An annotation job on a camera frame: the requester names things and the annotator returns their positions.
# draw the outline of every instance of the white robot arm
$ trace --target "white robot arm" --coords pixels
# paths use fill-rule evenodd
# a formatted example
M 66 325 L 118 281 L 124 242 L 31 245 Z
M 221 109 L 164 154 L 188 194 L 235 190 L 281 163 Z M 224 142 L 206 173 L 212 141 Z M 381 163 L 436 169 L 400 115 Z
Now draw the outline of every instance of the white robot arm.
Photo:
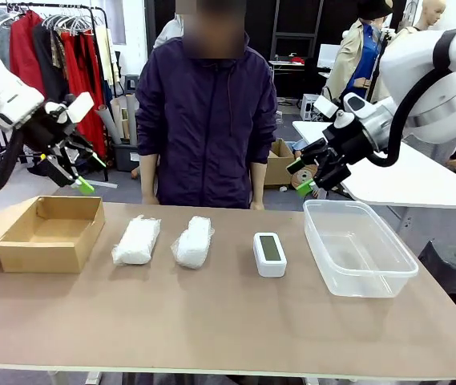
M 0 128 L 12 132 L 0 162 L 0 189 L 25 144 L 42 153 L 40 165 L 56 184 L 71 185 L 83 193 L 94 191 L 75 168 L 77 154 L 104 166 L 92 145 L 76 131 L 76 124 L 93 106 L 89 93 L 78 98 L 70 95 L 65 103 L 46 102 L 38 90 L 9 72 L 0 60 Z
M 456 30 L 428 30 L 396 41 L 380 69 L 391 97 L 370 104 L 346 95 L 344 111 L 336 112 L 325 139 L 305 148 L 289 166 L 291 173 L 318 164 L 315 183 L 331 189 L 350 176 L 347 164 L 368 158 L 380 167 L 393 165 L 405 134 L 436 144 L 456 138 Z

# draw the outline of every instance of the gray floor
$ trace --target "gray floor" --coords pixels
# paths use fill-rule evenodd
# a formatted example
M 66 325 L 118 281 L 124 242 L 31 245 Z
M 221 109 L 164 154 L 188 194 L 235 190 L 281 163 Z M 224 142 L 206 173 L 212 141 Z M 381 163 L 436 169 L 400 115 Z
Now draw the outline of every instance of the gray floor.
M 292 126 L 294 120 L 301 120 L 299 110 L 295 107 L 283 107 L 284 111 L 283 123 L 279 124 L 276 135 L 284 140 L 299 140 L 300 137 Z M 18 203 L 26 199 L 25 195 L 31 193 L 32 196 L 39 194 L 52 194 L 54 192 L 53 185 L 47 185 L 46 178 L 40 178 L 27 174 L 23 167 L 18 168 L 15 180 L 9 186 L 11 190 L 0 197 L 0 208 L 4 205 Z M 108 202 L 121 203 L 140 203 L 142 200 L 140 192 L 140 181 L 132 180 L 127 172 L 111 171 L 109 174 L 109 182 L 116 184 L 117 188 L 96 186 L 95 195 L 102 197 Z M 87 176 L 90 180 L 103 180 L 103 174 L 97 173 Z M 79 195 L 78 192 L 71 188 L 61 188 L 56 191 L 58 195 Z M 344 199 L 337 194 L 330 194 L 329 199 Z M 301 211 L 303 199 L 296 192 L 288 190 L 280 192 L 277 190 L 266 190 L 264 195 L 264 203 L 266 209 L 269 210 L 284 210 L 284 211 Z M 387 221 L 394 229 L 397 228 L 399 219 L 393 212 L 386 207 L 374 207 L 376 212 Z M 403 209 L 396 208 L 396 211 L 401 213 Z M 402 238 L 406 244 L 415 252 L 419 253 L 430 239 L 444 239 L 446 241 L 456 241 L 456 210 L 434 210 L 434 209 L 416 209 L 414 211 L 414 222 L 407 233 Z M 85 373 L 71 373 L 69 380 L 71 385 L 83 384 L 86 378 Z M 358 382 L 363 385 L 370 384 L 386 384 L 391 385 L 391 382 Z M 50 384 L 49 377 L 46 372 L 35 371 L 0 371 L 0 384 L 8 385 L 46 385 Z M 120 384 L 119 374 L 105 374 L 102 384 L 113 385 Z

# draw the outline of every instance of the plastic-wrapped item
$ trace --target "plastic-wrapped item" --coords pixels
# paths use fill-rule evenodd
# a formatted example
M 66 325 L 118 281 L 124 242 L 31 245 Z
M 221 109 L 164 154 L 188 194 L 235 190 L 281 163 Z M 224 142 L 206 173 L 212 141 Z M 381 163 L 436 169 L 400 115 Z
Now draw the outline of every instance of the plastic-wrapped item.
M 116 265 L 145 265 L 160 232 L 160 219 L 143 219 L 143 215 L 132 219 L 121 242 L 112 250 Z
M 199 269 L 206 261 L 213 233 L 210 218 L 193 217 L 188 229 L 171 246 L 176 262 L 189 269 Z

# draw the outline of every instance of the cardboard box on floor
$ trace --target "cardboard box on floor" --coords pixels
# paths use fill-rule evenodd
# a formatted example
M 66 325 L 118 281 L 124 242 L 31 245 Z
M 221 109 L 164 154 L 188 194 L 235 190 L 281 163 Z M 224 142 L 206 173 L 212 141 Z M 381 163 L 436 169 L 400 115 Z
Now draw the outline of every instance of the cardboard box on floor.
M 6 273 L 80 273 L 105 223 L 97 197 L 36 197 L 0 212 Z
M 290 184 L 292 176 L 286 169 L 293 163 L 293 154 L 282 139 L 272 143 L 270 154 L 268 155 L 267 175 L 265 176 L 265 186 L 286 186 Z

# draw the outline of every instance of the clear plastic container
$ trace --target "clear plastic container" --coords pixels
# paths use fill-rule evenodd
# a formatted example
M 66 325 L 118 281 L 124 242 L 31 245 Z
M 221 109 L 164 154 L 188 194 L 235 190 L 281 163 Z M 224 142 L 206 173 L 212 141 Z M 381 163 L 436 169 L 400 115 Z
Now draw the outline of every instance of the clear plastic container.
M 306 201 L 305 233 L 329 291 L 344 297 L 392 298 L 418 265 L 389 226 L 352 201 Z

